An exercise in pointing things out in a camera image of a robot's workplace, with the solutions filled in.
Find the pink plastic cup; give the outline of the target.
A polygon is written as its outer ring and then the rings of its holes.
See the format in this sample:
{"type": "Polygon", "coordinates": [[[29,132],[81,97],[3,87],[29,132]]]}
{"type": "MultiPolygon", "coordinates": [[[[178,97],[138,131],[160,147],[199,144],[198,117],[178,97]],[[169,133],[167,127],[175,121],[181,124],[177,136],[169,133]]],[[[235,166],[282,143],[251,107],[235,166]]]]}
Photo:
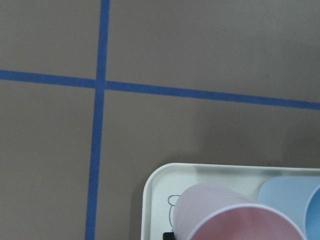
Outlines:
{"type": "Polygon", "coordinates": [[[287,216],[214,183],[198,183],[177,199],[172,214],[177,240],[303,240],[287,216]]]}

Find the light blue plastic cup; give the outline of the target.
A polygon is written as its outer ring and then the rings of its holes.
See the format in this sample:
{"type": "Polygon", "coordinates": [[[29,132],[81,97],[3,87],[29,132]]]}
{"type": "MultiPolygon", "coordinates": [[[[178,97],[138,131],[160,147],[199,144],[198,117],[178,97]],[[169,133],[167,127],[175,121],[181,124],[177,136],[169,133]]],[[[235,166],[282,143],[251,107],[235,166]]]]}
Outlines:
{"type": "Polygon", "coordinates": [[[258,201],[290,218],[308,240],[320,238],[320,178],[277,176],[258,191],[258,201]]]}

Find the white plastic tray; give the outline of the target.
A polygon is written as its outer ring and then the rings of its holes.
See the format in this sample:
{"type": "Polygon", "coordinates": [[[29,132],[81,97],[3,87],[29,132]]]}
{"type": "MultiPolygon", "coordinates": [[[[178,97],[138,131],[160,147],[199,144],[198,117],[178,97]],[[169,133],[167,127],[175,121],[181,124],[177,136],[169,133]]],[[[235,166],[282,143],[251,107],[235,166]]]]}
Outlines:
{"type": "Polygon", "coordinates": [[[142,240],[161,240],[172,232],[173,208],[179,195],[199,183],[214,183],[257,200],[261,185],[277,176],[319,177],[318,168],[169,163],[147,179],[142,196],[142,240]]]}

